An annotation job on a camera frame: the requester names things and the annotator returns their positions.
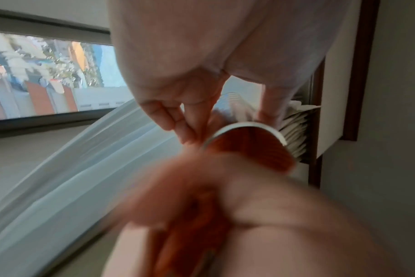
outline sheer curtain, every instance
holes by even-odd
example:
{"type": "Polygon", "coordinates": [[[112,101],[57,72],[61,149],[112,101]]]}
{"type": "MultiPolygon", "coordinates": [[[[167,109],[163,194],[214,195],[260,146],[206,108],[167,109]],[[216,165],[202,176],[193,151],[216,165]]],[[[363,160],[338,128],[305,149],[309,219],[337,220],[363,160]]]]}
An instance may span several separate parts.
{"type": "MultiPolygon", "coordinates": [[[[231,78],[257,105],[260,86],[231,78]]],[[[128,180],[181,145],[134,101],[85,129],[0,199],[0,277],[31,277],[107,214],[128,180]]]]}

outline outdoor view through window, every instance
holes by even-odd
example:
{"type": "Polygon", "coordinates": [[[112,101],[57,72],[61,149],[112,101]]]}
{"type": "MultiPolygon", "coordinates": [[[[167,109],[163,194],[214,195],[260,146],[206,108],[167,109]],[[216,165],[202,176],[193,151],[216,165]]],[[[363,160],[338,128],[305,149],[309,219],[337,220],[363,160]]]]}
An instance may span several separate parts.
{"type": "Polygon", "coordinates": [[[0,120],[115,108],[132,98],[113,46],[0,33],[0,120]]]}

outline hand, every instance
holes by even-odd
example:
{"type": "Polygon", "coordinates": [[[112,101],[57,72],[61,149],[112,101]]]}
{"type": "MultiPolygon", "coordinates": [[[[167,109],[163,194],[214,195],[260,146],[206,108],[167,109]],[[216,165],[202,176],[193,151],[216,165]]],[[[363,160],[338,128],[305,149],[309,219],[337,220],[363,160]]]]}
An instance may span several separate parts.
{"type": "Polygon", "coordinates": [[[220,276],[400,276],[367,229],[320,192],[235,155],[186,153],[151,169],[121,205],[122,231],[103,277],[150,276],[155,226],[184,208],[189,188],[218,188],[236,224],[220,276]]]}
{"type": "Polygon", "coordinates": [[[229,75],[265,85],[258,120],[279,127],[349,2],[109,0],[108,8],[128,87],[147,115],[184,143],[203,137],[229,75]]]}

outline window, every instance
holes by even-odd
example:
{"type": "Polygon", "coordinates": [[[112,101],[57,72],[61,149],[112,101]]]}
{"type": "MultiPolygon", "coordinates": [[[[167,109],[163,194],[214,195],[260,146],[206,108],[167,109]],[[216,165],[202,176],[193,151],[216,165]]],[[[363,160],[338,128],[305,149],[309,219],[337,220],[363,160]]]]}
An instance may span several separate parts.
{"type": "Polygon", "coordinates": [[[108,32],[0,15],[0,137],[90,124],[133,99],[108,32]]]}

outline white curved edge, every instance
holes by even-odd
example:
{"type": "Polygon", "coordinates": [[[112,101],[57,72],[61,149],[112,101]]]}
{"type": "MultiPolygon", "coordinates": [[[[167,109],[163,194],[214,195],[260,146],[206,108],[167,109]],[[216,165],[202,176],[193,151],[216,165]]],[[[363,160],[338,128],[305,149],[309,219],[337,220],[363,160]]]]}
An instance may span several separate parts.
{"type": "Polygon", "coordinates": [[[284,136],[279,131],[277,131],[275,128],[270,127],[268,125],[265,125],[263,123],[247,121],[247,122],[232,123],[232,124],[229,124],[229,125],[221,128],[220,130],[216,131],[214,133],[214,135],[212,137],[210,137],[203,144],[203,148],[206,148],[212,142],[212,140],[214,140],[218,136],[220,136],[220,135],[222,135],[222,134],[224,134],[224,133],[226,133],[230,130],[237,129],[237,128],[243,128],[243,127],[257,127],[257,128],[264,129],[264,130],[270,132],[272,135],[274,135],[282,143],[283,146],[287,145],[286,139],[284,138],[284,136]]]}

